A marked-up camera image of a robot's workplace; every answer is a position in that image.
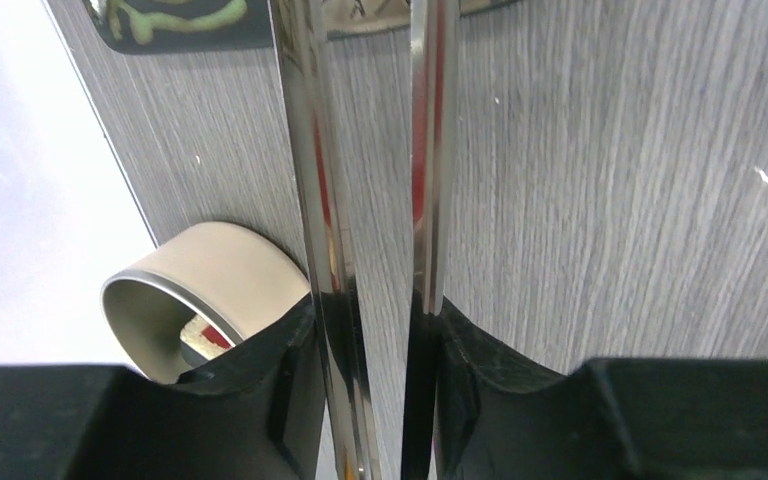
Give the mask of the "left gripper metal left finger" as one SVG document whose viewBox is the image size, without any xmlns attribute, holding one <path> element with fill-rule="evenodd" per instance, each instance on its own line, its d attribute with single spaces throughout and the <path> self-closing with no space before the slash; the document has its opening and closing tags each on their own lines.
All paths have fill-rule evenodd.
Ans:
<svg viewBox="0 0 768 480">
<path fill-rule="evenodd" d="M 377 432 L 338 148 L 324 8 L 272 1 L 270 22 L 286 111 L 325 393 L 341 479 L 378 479 Z"/>
</svg>

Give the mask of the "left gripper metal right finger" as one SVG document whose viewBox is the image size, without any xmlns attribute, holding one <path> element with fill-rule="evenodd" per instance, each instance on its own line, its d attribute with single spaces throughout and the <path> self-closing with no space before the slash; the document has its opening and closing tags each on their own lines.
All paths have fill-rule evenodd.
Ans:
<svg viewBox="0 0 768 480">
<path fill-rule="evenodd" d="M 457 123 L 458 1 L 410 5 L 410 306 L 400 476 L 429 475 Z"/>
</svg>

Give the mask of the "white black sushi piece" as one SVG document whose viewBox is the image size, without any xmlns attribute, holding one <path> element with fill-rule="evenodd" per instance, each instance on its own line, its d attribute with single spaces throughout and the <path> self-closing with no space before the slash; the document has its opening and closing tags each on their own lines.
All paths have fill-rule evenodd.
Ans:
<svg viewBox="0 0 768 480">
<path fill-rule="evenodd" d="M 196 368 L 230 350 L 233 345 L 207 320 L 192 317 L 180 330 L 181 356 Z"/>
</svg>

